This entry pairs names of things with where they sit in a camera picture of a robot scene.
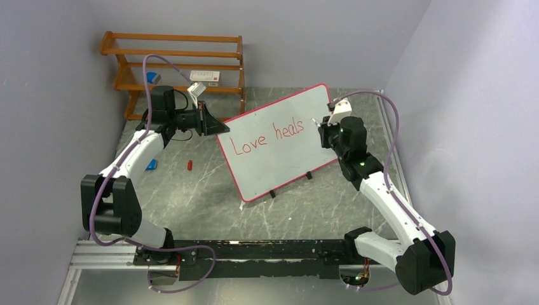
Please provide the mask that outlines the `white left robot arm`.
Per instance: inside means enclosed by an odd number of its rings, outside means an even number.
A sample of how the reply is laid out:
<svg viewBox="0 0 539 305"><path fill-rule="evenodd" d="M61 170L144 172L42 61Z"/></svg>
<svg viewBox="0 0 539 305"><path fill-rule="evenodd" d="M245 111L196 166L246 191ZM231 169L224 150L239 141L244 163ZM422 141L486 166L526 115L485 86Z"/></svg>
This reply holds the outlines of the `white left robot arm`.
<svg viewBox="0 0 539 305"><path fill-rule="evenodd" d="M201 84L189 87L184 95L187 105L175 106L178 91L159 85L147 91L147 111L121 154L100 173L86 175L81 181L83 227L101 246L125 240L150 250L160 264L176 255L172 232L146 220L142 215L135 186L147 166L162 152L177 131L199 136L228 133L229 127L214 117L198 96Z"/></svg>

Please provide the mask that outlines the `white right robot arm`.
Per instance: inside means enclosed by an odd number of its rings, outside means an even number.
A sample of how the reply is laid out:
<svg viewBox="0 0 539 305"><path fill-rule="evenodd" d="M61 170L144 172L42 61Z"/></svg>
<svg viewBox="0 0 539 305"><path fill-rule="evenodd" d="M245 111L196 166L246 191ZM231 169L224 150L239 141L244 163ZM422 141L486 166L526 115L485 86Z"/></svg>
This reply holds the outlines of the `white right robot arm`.
<svg viewBox="0 0 539 305"><path fill-rule="evenodd" d="M450 294L456 241L449 231L430 225L399 193L385 167L367 150L363 120L347 116L332 123L326 116L317 128L321 146L335 152L343 177L374 204L397 237L387 240L367 227L350 231L343 246L345 259L374 260L393 271L411 295L441 283L447 283L441 294Z"/></svg>

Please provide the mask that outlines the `pink framed whiteboard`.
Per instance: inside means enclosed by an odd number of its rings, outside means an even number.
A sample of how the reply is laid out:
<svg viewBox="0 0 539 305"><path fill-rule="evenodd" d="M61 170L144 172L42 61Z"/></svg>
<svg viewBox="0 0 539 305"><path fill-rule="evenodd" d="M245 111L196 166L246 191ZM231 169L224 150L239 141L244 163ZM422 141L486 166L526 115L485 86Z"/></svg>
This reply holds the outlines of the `pink framed whiteboard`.
<svg viewBox="0 0 539 305"><path fill-rule="evenodd" d="M254 201L336 160L314 120L329 114L329 89L318 84L225 122L218 143L242 201Z"/></svg>

